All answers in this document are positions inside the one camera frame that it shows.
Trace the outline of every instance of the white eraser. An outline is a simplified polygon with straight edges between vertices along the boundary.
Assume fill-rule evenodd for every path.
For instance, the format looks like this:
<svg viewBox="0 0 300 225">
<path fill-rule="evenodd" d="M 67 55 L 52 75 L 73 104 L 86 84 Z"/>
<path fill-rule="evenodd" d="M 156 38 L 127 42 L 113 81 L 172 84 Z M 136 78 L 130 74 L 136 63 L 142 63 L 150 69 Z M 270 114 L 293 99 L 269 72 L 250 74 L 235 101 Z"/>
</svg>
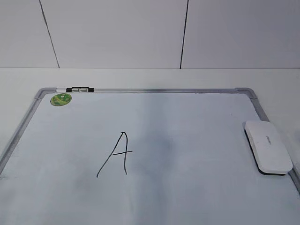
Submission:
<svg viewBox="0 0 300 225">
<path fill-rule="evenodd" d="M 247 121 L 245 131 L 262 173 L 284 175 L 292 170 L 291 158 L 272 123 Z"/>
</svg>

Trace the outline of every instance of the whiteboard frame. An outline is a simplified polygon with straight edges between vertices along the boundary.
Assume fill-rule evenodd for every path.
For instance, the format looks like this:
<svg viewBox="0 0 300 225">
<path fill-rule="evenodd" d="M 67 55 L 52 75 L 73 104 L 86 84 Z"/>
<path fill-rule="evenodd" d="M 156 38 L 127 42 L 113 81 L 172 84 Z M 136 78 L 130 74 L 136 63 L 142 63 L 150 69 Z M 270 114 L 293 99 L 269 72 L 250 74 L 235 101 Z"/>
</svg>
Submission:
<svg viewBox="0 0 300 225">
<path fill-rule="evenodd" d="M 32 116 L 37 110 L 40 102 L 46 94 L 66 92 L 66 89 L 58 88 L 41 88 L 35 95 L 34 100 L 23 117 L 21 123 L 16 129 L 15 133 L 9 140 L 6 148 L 0 156 L 0 175 L 8 162 L 11 154 L 13 153 L 16 145 L 18 144 L 21 136 L 23 135 L 27 125 L 29 124 Z M 234 89 L 94 89 L 93 92 L 87 92 L 82 94 L 93 94 L 93 93 L 196 93 L 196 94 L 207 94 L 207 93 L 226 93 L 226 94 L 246 94 L 253 104 L 257 115 L 262 121 L 269 121 L 266 113 L 261 107 L 255 92 L 251 88 L 234 88 Z M 299 194 L 300 194 L 300 173 L 296 167 L 289 172 Z"/>
</svg>

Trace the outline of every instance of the white wall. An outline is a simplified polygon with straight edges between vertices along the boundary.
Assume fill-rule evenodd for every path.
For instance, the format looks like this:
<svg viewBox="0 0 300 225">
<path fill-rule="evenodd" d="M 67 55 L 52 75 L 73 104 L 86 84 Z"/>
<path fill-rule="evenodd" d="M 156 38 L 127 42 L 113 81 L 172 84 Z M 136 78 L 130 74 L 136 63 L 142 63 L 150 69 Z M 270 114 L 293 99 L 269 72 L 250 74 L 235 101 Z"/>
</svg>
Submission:
<svg viewBox="0 0 300 225">
<path fill-rule="evenodd" d="M 61 68 L 179 68 L 188 0 L 41 0 Z M 0 1 L 0 67 L 58 67 L 39 0 Z M 300 0 L 189 0 L 182 68 L 300 68 Z"/>
<path fill-rule="evenodd" d="M 42 0 L 61 68 L 179 68 L 186 0 Z"/>
<path fill-rule="evenodd" d="M 300 68 L 299 0 L 189 0 L 183 68 Z"/>
<path fill-rule="evenodd" d="M 38 0 L 0 1 L 0 67 L 57 67 Z"/>
</svg>

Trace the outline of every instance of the gray plastic corner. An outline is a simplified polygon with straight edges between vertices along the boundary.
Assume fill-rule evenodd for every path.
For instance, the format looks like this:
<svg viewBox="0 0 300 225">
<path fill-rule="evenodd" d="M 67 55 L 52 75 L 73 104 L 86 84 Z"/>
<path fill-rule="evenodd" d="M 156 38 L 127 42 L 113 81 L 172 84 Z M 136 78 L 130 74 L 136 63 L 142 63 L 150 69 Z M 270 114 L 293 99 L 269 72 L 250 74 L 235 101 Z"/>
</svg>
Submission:
<svg viewBox="0 0 300 225">
<path fill-rule="evenodd" d="M 38 90 L 37 94 L 35 95 L 35 99 L 41 99 L 43 98 L 46 94 L 51 94 L 55 93 L 57 88 L 41 88 Z"/>
<path fill-rule="evenodd" d="M 257 99 L 255 92 L 251 88 L 236 88 L 239 93 L 248 95 L 249 98 Z"/>
</svg>

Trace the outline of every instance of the table surface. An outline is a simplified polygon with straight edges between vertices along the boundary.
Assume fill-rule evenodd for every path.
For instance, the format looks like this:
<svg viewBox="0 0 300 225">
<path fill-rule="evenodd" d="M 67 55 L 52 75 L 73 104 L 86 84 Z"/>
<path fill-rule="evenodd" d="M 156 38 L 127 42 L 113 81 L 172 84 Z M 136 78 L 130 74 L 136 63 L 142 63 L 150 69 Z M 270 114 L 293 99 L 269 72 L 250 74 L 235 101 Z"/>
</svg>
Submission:
<svg viewBox="0 0 300 225">
<path fill-rule="evenodd" d="M 300 69 L 0 68 L 0 152 L 43 87 L 252 88 L 300 171 Z"/>
</svg>

